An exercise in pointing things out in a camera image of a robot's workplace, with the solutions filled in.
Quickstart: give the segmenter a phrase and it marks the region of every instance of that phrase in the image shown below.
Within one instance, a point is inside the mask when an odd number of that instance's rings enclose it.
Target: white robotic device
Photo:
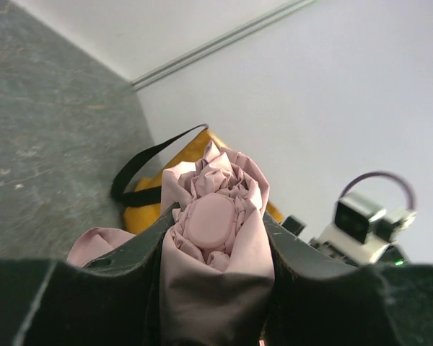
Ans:
[[[376,202],[349,192],[355,184],[370,177],[386,177],[397,182],[406,192],[408,205],[387,213]],[[311,239],[310,245],[350,265],[376,263],[389,247],[395,246],[398,235],[411,225],[415,215],[415,197],[407,182],[390,172],[366,173],[345,187],[337,201],[333,222],[317,239]]]

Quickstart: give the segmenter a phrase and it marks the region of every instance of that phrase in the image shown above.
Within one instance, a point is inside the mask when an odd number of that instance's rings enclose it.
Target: cable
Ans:
[[[358,176],[357,178],[353,179],[350,183],[348,183],[347,186],[345,186],[344,190],[340,194],[340,198],[346,195],[356,184],[358,184],[362,180],[367,178],[373,178],[373,177],[383,177],[396,182],[406,193],[406,199],[408,204],[407,208],[409,210],[416,211],[416,197],[411,185],[407,181],[405,181],[404,178],[399,177],[397,174],[391,172],[373,171]]]

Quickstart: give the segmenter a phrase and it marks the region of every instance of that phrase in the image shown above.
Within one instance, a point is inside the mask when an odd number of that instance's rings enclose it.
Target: concrete floor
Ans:
[[[127,81],[0,0],[0,257],[64,258],[84,231],[120,226],[110,183],[151,145]]]

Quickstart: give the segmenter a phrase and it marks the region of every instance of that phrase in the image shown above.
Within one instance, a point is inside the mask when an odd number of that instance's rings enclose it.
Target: bag handle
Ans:
[[[110,188],[110,196],[114,201],[122,203],[126,207],[144,207],[145,205],[151,205],[160,203],[160,194],[162,192],[162,187],[151,187],[149,189],[140,190],[136,192],[125,192],[125,189],[129,182],[133,179],[135,174],[154,156],[159,152],[167,148],[170,144],[180,139],[184,135],[187,135],[191,131],[197,128],[208,129],[207,124],[200,124],[189,130],[180,133],[179,135],[165,141],[164,143],[157,144],[141,153],[135,155],[127,164],[121,169],[119,173],[115,176],[113,184]]]

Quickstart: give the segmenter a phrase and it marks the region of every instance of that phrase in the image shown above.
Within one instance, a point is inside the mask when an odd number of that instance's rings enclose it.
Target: black stripe on bag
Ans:
[[[162,187],[151,187],[150,189],[140,190],[136,192],[124,192],[129,182],[133,179],[135,174],[154,156],[159,152],[167,148],[170,144],[180,139],[184,135],[187,135],[191,131],[197,128],[209,128],[207,124],[200,124],[194,128],[191,128],[179,135],[165,141],[164,143],[157,144],[141,153],[135,155],[115,176],[113,185],[110,188],[110,196],[116,202],[122,203],[126,207],[144,207],[145,205],[151,205],[160,203],[160,194]]]

